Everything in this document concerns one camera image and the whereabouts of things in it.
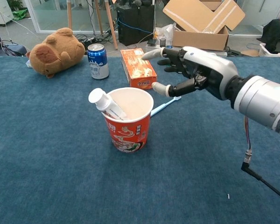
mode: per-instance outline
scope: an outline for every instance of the brown plush toy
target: brown plush toy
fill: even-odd
[[[85,48],[70,28],[62,28],[47,36],[27,53],[35,71],[52,78],[56,73],[77,64],[83,58]]]

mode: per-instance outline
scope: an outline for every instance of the toothbrush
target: toothbrush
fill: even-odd
[[[162,105],[158,106],[157,108],[154,108],[150,113],[150,117],[154,116],[157,112],[163,110],[166,106],[173,103],[174,101],[179,100],[180,98],[182,98],[182,97],[181,96],[180,97],[173,97],[173,99],[170,100],[169,102],[167,102],[165,104],[162,104]]]

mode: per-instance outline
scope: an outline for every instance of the red paper cup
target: red paper cup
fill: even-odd
[[[152,96],[137,88],[120,88],[108,93],[123,109],[130,120],[116,120],[105,115],[114,146],[121,152],[131,153],[144,147],[147,141]]]

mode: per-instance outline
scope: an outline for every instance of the white cabinet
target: white cabinet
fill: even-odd
[[[7,3],[7,0],[0,0],[0,24],[4,25],[14,18],[13,13]]]

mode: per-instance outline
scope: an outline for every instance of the white toothpaste tube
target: white toothpaste tube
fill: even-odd
[[[126,113],[114,102],[105,91],[96,88],[89,94],[89,102],[96,104],[97,109],[107,116],[117,120],[129,120]]]

